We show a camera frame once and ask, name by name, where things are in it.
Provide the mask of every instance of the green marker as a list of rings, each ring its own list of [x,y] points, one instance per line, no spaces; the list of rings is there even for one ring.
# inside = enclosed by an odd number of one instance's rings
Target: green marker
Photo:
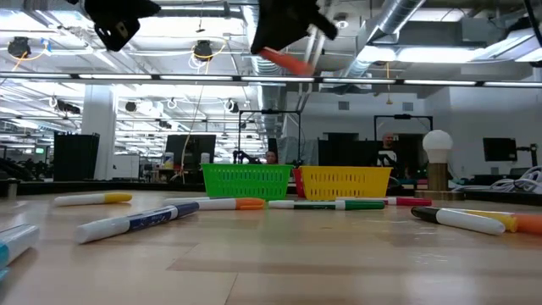
[[[282,209],[331,209],[331,210],[361,210],[361,209],[383,209],[384,201],[375,200],[336,200],[329,202],[312,202],[312,201],[293,201],[293,200],[277,200],[270,201],[269,208]]]

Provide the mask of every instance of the lamp base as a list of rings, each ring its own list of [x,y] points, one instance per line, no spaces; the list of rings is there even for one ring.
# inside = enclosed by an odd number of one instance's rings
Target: lamp base
[[[445,200],[445,201],[463,201],[465,194],[462,191],[416,191],[415,198]]]

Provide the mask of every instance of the blue marker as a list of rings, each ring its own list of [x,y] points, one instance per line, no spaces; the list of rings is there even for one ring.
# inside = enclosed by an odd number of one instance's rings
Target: blue marker
[[[130,216],[93,221],[77,227],[77,230],[75,231],[75,241],[82,244],[135,230],[145,229],[192,214],[199,208],[200,205],[197,202],[191,202],[179,205],[169,205],[167,207]]]
[[[0,280],[8,273],[5,267],[34,246],[39,237],[40,230],[35,225],[18,225],[0,232]]]

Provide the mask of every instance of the yellow marker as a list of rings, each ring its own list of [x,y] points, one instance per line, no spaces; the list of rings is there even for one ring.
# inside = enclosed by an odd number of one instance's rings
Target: yellow marker
[[[53,205],[56,207],[87,205],[87,204],[102,204],[102,203],[117,203],[128,202],[132,199],[132,195],[128,193],[111,192],[102,194],[74,195],[56,197]]]
[[[509,232],[517,231],[517,218],[513,213],[507,212],[493,212],[493,211],[478,211],[478,210],[467,210],[462,208],[450,208],[456,211],[461,211],[467,214],[484,216],[491,219],[499,220]]]

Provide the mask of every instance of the orange marker cap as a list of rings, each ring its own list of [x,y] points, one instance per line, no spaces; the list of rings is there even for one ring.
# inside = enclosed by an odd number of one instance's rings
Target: orange marker cap
[[[237,198],[235,199],[235,208],[244,210],[263,209],[265,200],[260,198]]]
[[[542,215],[514,214],[517,219],[517,231],[542,235]]]

